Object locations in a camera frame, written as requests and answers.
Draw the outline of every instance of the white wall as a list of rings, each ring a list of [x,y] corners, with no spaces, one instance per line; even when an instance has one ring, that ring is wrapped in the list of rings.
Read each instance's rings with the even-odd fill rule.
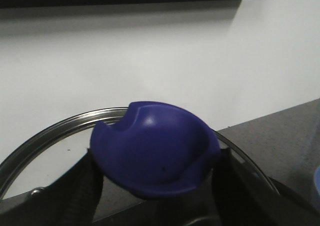
[[[222,129],[319,97],[320,0],[0,10],[0,162],[64,118],[171,103]]]

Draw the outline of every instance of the stainless steel rim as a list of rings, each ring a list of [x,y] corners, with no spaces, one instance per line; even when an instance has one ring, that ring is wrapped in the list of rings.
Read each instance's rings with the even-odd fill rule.
[[[43,151],[70,135],[92,128],[97,121],[115,123],[126,111],[127,107],[114,107],[85,112],[62,120],[31,137],[0,164],[0,200],[23,169]],[[278,192],[271,180],[240,148],[218,132],[216,134],[220,141],[248,162],[272,190]]]

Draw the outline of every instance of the gray surface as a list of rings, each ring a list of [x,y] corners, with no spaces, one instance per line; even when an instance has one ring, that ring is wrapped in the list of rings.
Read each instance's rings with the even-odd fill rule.
[[[270,177],[310,201],[320,166],[320,100],[314,100],[219,133],[244,150]]]

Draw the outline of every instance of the purple plastic object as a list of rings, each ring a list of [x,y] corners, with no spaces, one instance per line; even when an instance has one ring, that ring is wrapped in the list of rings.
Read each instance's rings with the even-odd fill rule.
[[[99,121],[93,157],[104,174],[135,195],[170,197],[196,189],[220,156],[213,130],[194,114],[160,102],[132,102],[113,125]]]

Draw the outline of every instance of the blue silicone holder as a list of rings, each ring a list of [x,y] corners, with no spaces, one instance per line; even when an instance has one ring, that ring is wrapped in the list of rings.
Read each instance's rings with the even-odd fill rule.
[[[104,174],[135,195],[171,197],[196,189],[220,156],[213,130],[160,102],[132,102],[115,124],[99,121],[90,147]]]

